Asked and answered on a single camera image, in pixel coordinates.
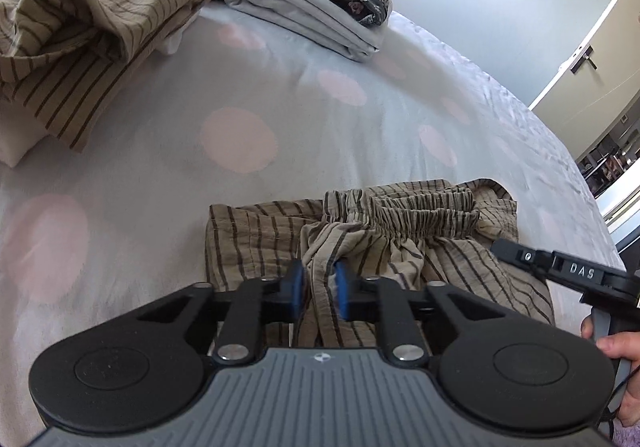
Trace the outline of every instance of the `finger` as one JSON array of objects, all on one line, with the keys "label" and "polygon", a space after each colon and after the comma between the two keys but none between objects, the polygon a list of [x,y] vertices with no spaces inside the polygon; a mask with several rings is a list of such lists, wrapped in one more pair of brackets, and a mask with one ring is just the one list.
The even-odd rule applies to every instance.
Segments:
[{"label": "finger", "polygon": [[[640,362],[631,364],[631,371],[636,369]],[[636,373],[626,386],[626,394],[633,400],[634,409],[640,413],[640,373]]]},{"label": "finger", "polygon": [[640,332],[622,332],[601,337],[596,346],[610,359],[640,361]]},{"label": "finger", "polygon": [[618,418],[624,427],[631,427],[640,421],[640,399],[625,393],[618,411]]},{"label": "finger", "polygon": [[582,321],[580,325],[580,335],[585,339],[591,339],[593,335],[593,321],[591,320],[591,316],[588,316]]}]

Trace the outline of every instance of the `metal screw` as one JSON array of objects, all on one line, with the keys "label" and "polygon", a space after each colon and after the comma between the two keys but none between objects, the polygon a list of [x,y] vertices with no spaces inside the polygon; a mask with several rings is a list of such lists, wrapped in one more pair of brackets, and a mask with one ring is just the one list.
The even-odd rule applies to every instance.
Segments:
[{"label": "metal screw", "polygon": [[415,344],[402,344],[394,348],[394,357],[400,361],[417,361],[424,355],[422,348]]},{"label": "metal screw", "polygon": [[241,344],[225,344],[218,350],[223,361],[240,361],[249,354],[249,350]]}]

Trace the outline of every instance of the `cable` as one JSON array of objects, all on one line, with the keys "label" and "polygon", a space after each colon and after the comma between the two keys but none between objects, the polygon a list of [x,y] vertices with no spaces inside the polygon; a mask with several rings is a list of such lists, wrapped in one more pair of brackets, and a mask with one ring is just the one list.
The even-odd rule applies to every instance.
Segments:
[{"label": "cable", "polygon": [[606,422],[607,424],[609,424],[609,439],[610,440],[613,440],[613,430],[614,430],[613,419],[618,414],[618,411],[620,410],[620,406],[618,406],[618,408],[615,411],[610,411],[609,410],[609,404],[611,403],[611,400],[613,400],[613,398],[616,396],[618,391],[620,391],[620,389],[625,387],[626,384],[629,382],[629,380],[633,379],[633,377],[635,377],[635,375],[639,371],[640,371],[640,365],[636,366],[636,369],[633,369],[631,371],[631,373],[629,373],[628,376],[625,377],[625,380],[623,380],[622,382],[620,382],[616,386],[616,388],[613,390],[611,396],[609,397],[609,400],[607,401],[607,406],[605,407],[604,411],[602,412],[602,416],[600,417],[599,423]]}]

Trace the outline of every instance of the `elastic waistband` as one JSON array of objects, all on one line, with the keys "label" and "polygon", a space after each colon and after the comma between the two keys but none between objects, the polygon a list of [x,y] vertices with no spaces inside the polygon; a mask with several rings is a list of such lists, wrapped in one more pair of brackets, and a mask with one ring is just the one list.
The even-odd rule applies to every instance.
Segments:
[{"label": "elastic waistband", "polygon": [[432,192],[376,196],[363,189],[329,191],[324,220],[361,223],[388,237],[464,237],[476,227],[480,211],[471,189],[451,187]]}]

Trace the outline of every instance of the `ribbed gray grip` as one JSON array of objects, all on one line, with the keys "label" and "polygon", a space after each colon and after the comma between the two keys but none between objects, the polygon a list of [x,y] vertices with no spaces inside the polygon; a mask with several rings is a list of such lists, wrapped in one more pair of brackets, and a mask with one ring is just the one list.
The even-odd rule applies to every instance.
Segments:
[{"label": "ribbed gray grip", "polygon": [[[593,342],[596,342],[601,337],[609,335],[611,316],[608,313],[598,310],[597,308],[591,308],[591,321],[593,322],[593,335],[591,336],[591,340]],[[616,381],[613,387],[618,387],[620,383],[629,376],[629,373],[631,373],[631,361],[628,359],[620,359],[620,362],[618,363],[618,370],[616,371]],[[625,392],[626,384],[611,398],[608,408],[612,413],[615,413],[615,411],[620,407],[622,398],[625,396]],[[608,433],[608,427],[608,424],[604,423],[600,427],[600,430],[607,431]]]},{"label": "ribbed gray grip", "polygon": [[214,377],[184,414],[126,437],[49,429],[34,447],[604,447],[594,430],[523,439],[457,414],[421,371],[383,362],[376,350],[270,349],[253,366]]}]

